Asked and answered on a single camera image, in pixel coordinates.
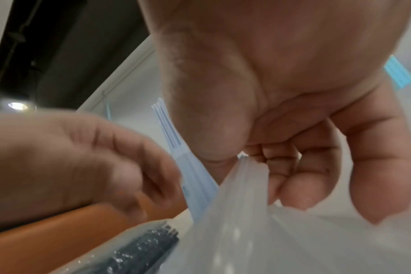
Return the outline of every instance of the ceiling light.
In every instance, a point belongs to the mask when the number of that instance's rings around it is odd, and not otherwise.
[[[9,103],[8,106],[15,110],[25,110],[28,109],[28,106],[18,102]]]

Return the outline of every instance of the orange surface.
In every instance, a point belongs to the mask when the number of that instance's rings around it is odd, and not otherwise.
[[[184,199],[170,209],[144,195],[138,199],[149,221],[186,209]],[[138,224],[110,205],[95,204],[0,233],[0,274],[46,274]]]

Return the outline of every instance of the white plastic bag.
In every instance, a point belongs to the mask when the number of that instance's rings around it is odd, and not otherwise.
[[[160,273],[411,274],[411,252],[302,211],[267,208],[267,182],[267,166],[242,157]]]

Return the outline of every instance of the human hand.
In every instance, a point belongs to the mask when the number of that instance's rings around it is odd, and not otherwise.
[[[360,214],[376,223],[408,208],[411,134],[383,64],[411,0],[140,5],[171,118],[217,181],[243,150],[268,164],[269,202],[310,208],[339,179],[339,129]]]
[[[174,160],[151,139],[70,112],[0,114],[0,226],[94,202],[145,217],[137,191],[168,205],[181,193]]]

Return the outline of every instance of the black ceiling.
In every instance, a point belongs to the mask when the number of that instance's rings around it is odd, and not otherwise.
[[[0,46],[0,97],[78,108],[147,36],[134,0],[15,0]]]

